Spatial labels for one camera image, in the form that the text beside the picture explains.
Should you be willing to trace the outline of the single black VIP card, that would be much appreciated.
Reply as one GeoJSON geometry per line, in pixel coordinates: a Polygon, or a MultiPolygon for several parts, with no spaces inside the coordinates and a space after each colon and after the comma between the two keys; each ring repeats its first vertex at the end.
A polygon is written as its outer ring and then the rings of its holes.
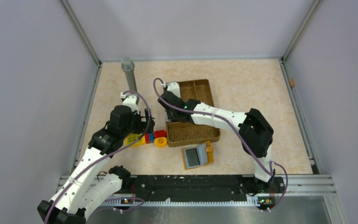
{"type": "Polygon", "coordinates": [[[197,148],[190,148],[185,150],[188,167],[195,167],[200,165],[197,148]]]}

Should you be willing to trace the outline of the yellow leather card holder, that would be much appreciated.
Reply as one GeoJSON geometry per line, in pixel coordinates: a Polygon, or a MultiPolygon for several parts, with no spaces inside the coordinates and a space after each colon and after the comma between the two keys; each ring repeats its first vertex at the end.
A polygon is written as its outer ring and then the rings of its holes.
{"type": "Polygon", "coordinates": [[[185,170],[200,168],[214,162],[214,148],[209,140],[197,146],[183,148],[181,152],[185,170]]]}

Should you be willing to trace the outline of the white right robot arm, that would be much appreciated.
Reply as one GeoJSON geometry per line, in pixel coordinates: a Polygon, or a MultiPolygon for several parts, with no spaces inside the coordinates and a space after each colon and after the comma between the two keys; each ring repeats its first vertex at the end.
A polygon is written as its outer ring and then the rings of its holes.
{"type": "Polygon", "coordinates": [[[275,174],[272,167],[272,142],[274,130],[262,113],[252,108],[248,112],[233,112],[207,105],[196,99],[183,101],[179,84],[164,82],[163,93],[158,94],[158,102],[164,107],[168,118],[182,123],[206,125],[232,131],[241,141],[244,151],[255,161],[255,187],[260,192],[268,192],[274,185],[275,174]]]}

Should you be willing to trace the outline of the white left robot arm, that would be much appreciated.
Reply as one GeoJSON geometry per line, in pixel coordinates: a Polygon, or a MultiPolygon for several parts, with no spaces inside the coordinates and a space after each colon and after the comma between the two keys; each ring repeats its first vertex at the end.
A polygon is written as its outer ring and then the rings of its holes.
{"type": "Polygon", "coordinates": [[[116,192],[125,193],[131,181],[124,175],[107,174],[98,184],[92,183],[117,153],[127,149],[124,139],[131,133],[146,134],[152,126],[151,110],[146,106],[146,122],[138,108],[138,99],[145,98],[135,91],[120,94],[121,105],[115,106],[110,120],[93,134],[83,157],[63,186],[49,200],[37,207],[45,224],[84,224],[100,205],[116,192]]]}

